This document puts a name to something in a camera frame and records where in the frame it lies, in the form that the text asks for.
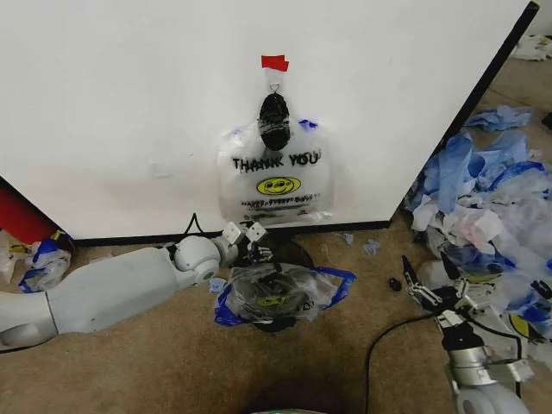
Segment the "blue plastic bag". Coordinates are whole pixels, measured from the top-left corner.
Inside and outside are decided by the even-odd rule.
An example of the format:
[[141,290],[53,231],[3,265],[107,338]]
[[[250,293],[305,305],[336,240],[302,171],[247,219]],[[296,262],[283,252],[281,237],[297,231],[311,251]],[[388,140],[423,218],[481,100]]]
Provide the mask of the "blue plastic bag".
[[504,131],[509,128],[524,127],[532,116],[533,109],[530,107],[511,108],[500,105],[494,110],[483,110],[470,117],[464,126],[480,126],[486,132]]
[[351,272],[327,267],[233,267],[230,282],[216,299],[215,322],[235,326],[284,318],[313,320],[347,297],[355,279]]

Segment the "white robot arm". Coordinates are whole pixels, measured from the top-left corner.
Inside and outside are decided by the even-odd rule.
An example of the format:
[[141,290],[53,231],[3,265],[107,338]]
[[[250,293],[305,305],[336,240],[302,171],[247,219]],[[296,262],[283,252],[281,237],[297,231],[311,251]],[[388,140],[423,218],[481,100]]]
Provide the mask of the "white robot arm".
[[[442,347],[448,352],[446,374],[451,385],[458,414],[529,414],[519,396],[500,382],[521,383],[533,376],[527,361],[522,358],[521,341],[518,339],[517,358],[495,361],[480,336],[474,333],[470,313],[482,311],[482,307],[467,295],[469,284],[456,266],[442,254],[447,275],[455,285],[430,290],[422,285],[410,262],[403,256],[404,276],[409,293],[436,317],[442,332]],[[495,335],[515,336],[493,331]]]
[[0,345],[30,347],[58,334],[108,328],[206,282],[235,261],[244,236],[251,249],[265,234],[258,223],[249,229],[230,223],[214,239],[186,237],[173,260],[166,248],[143,248],[80,267],[46,292],[0,292]]

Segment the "blue plastic scrap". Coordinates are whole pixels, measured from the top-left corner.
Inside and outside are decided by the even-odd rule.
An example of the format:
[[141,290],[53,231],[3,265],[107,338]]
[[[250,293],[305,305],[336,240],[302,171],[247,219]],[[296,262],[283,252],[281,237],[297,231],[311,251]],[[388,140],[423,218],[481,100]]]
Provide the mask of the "blue plastic scrap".
[[424,180],[409,206],[414,211],[424,194],[436,194],[439,211],[449,214],[462,195],[474,187],[486,191],[509,166],[529,158],[527,136],[505,131],[487,148],[479,150],[467,131],[450,138],[423,170]]
[[483,110],[466,121],[464,126],[479,126],[486,132],[504,131],[505,129],[524,127],[533,116],[531,107],[512,108],[500,105],[494,110]]

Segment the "black wire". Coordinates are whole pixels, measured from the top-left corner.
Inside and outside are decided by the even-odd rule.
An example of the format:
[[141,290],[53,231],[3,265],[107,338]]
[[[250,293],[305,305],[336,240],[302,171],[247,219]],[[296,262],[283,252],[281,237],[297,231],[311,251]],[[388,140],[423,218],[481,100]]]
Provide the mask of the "black wire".
[[372,352],[376,348],[376,345],[382,339],[385,335],[387,335],[389,332],[395,330],[396,328],[406,325],[407,323],[413,323],[417,321],[423,321],[424,319],[430,319],[434,317],[432,313],[429,315],[423,315],[421,317],[413,317],[411,319],[406,319],[405,321],[401,323],[397,323],[393,325],[391,328],[387,328],[384,330],[381,334],[378,335],[378,337],[372,342],[372,345],[370,345],[370,348],[368,348],[368,353],[366,356],[366,402],[364,404],[364,413],[368,414],[369,409],[369,402],[370,402],[370,358],[372,358]]
[[[506,334],[504,332],[500,332],[499,330],[495,330],[493,328],[489,328],[485,326],[483,323],[477,322],[475,319],[470,317],[470,315],[467,312],[464,312],[462,314],[470,323],[473,323],[475,326],[479,326],[481,329],[486,330],[487,332],[490,332],[494,335],[503,336],[504,338],[510,338],[516,341],[517,345],[517,360],[520,361],[522,359],[522,344],[521,344],[521,338],[517,335],[512,334]],[[521,399],[521,382],[516,381],[516,395],[519,399]]]
[[200,233],[201,235],[204,235],[204,234],[205,234],[204,231],[201,229],[201,226],[199,225],[198,215],[197,215],[196,213],[193,213],[193,214],[191,215],[190,222],[188,223],[188,227],[186,227],[186,230],[184,230],[184,234],[183,234],[183,235],[188,235],[188,232],[190,231],[191,226],[192,226],[194,223],[196,224],[196,227],[198,228],[199,233]]
[[10,348],[10,349],[1,349],[0,350],[0,354],[11,354],[12,352],[20,352],[20,351],[24,351],[25,349],[31,349],[31,348],[34,348],[34,347],[38,347],[39,345],[41,345],[41,343],[38,343],[36,345],[29,345],[27,347],[17,347],[17,348]]

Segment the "plastic bag pile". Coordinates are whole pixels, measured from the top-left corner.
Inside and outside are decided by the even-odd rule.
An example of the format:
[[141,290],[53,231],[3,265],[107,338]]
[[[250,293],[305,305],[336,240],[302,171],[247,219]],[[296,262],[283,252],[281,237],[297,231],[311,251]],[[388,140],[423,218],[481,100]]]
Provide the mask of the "plastic bag pile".
[[[470,294],[488,300],[497,320],[486,323],[527,338],[530,356],[552,367],[552,175],[540,158],[517,131],[484,149],[461,132],[430,158],[406,205],[436,257],[444,252]],[[431,287],[450,283],[436,263],[421,273]],[[499,353],[515,345],[481,336]]]

